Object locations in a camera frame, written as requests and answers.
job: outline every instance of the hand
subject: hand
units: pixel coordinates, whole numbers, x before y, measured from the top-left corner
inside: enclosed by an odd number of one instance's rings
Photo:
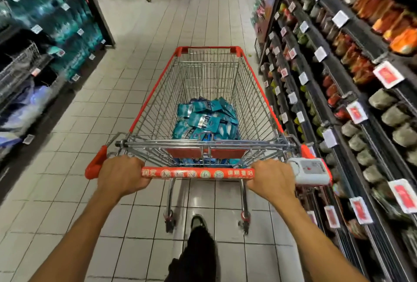
[[[250,190],[278,206],[296,200],[295,176],[288,163],[260,160],[253,163],[252,168],[255,169],[255,176],[247,182]]]
[[[148,186],[151,179],[142,178],[145,163],[127,155],[117,156],[104,161],[98,174],[97,192],[115,201]]]

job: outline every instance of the tiled floor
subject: tiled floor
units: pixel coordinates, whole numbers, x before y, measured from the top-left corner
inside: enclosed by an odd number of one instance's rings
[[[0,282],[25,282],[96,188],[83,177],[99,147],[127,131],[178,45],[241,46],[254,69],[253,0],[99,0],[117,42],[78,92],[53,134],[0,208]],[[239,184],[175,183],[174,234],[165,232],[168,183],[122,199],[102,229],[88,282],[163,280],[203,214],[217,241],[221,281],[302,281],[294,239],[268,202],[248,192],[249,235],[238,228]]]

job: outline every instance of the red shopping cart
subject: red shopping cart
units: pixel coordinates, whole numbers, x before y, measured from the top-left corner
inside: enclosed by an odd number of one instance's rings
[[[214,100],[223,97],[234,107],[239,120],[240,140],[172,140],[177,123],[178,104],[204,97]],[[178,47],[143,104],[139,115],[125,138],[116,143],[118,155],[132,154],[147,164],[142,175],[151,178],[170,178],[169,195],[164,212],[166,231],[172,232],[175,215],[171,209],[172,191],[177,178],[234,179],[240,182],[242,219],[239,225],[247,234],[250,213],[244,179],[253,178],[250,165],[257,160],[277,158],[294,163],[294,171],[314,169],[297,161],[302,154],[313,158],[308,147],[300,145],[291,135],[285,135],[271,110],[258,80],[240,47]],[[86,169],[86,177],[98,176],[107,158],[103,146]],[[179,158],[200,160],[189,167]],[[219,164],[222,159],[237,158],[232,168]],[[330,173],[321,159],[311,162],[323,171],[307,178],[296,173],[299,184],[327,185]]]

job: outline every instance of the forearm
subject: forearm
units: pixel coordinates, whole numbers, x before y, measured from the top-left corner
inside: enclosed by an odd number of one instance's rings
[[[100,231],[115,204],[95,192],[84,212],[30,282],[83,282]]]
[[[367,279],[343,257],[324,233],[311,222],[297,198],[275,204],[300,251],[300,256],[314,282],[365,282]]]

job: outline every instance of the shoe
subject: shoe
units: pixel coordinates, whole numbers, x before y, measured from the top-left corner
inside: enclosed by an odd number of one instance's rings
[[[200,214],[194,215],[193,219],[191,220],[191,230],[193,231],[197,227],[203,227],[207,229],[206,221],[204,220],[204,217]]]

